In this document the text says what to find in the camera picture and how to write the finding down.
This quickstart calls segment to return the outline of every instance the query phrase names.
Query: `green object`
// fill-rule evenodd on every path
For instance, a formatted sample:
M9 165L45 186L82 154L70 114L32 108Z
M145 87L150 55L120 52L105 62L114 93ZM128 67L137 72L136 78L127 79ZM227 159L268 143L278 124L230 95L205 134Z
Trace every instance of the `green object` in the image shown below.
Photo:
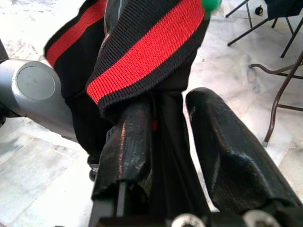
M201 3L206 12L212 12L219 8L221 0L201 0Z

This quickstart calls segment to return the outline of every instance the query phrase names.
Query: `screw head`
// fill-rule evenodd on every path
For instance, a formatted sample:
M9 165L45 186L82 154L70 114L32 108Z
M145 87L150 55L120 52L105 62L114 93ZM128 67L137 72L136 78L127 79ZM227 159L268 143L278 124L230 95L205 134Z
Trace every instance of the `screw head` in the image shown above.
M206 227L203 221L193 214L181 214L171 223L171 227Z
M243 216L248 227L281 227L277 220L262 210L250 210Z

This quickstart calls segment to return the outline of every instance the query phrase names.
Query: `red stripe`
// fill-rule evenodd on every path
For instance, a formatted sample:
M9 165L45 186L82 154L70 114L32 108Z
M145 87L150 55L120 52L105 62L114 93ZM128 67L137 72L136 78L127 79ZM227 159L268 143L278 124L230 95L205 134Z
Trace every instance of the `red stripe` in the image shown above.
M201 0L182 0L116 64L88 85L89 96L98 103L102 97L147 76L191 37L203 17Z
M48 50L46 58L54 67L57 59L70 48L85 30L104 17L106 0L99 0L89 7L80 20L65 32Z

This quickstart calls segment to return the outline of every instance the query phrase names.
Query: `gray plastic part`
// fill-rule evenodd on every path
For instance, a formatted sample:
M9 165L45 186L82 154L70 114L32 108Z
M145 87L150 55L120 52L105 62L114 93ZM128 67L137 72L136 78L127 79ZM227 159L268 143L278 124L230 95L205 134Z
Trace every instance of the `gray plastic part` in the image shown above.
M69 107L55 71L38 61L10 59L0 64L0 102L65 138L76 140Z

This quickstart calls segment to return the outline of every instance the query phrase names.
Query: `marble floor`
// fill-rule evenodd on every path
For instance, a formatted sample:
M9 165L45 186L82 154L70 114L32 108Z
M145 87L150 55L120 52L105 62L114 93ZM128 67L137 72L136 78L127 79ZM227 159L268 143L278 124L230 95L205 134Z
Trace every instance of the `marble floor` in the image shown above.
M9 56L44 61L47 39L77 14L83 0L72 2L1 0L0 37ZM274 29L272 22L267 22L228 47L229 41L249 28L245 7L229 18L224 16L240 2L224 0L212 15L192 66L187 92L196 87L214 90L262 142L274 97L284 78L250 69L248 65L262 63L279 69L292 64L303 49L303 28L283 59L280 55L291 37L285 19L278 20ZM265 6L264 1L250 1L254 24L267 15L266 9L262 17L254 14L259 5ZM293 27L301 17L302 13L290 18ZM302 73L303 67L297 71L298 75ZM293 79L281 102L303 107L302 86L303 81ZM276 117L266 150L303 200L303 113L278 109ZM191 147L199 169L193 142ZM0 129L0 226L86 226L93 186L86 158L78 144L30 119L8 119Z

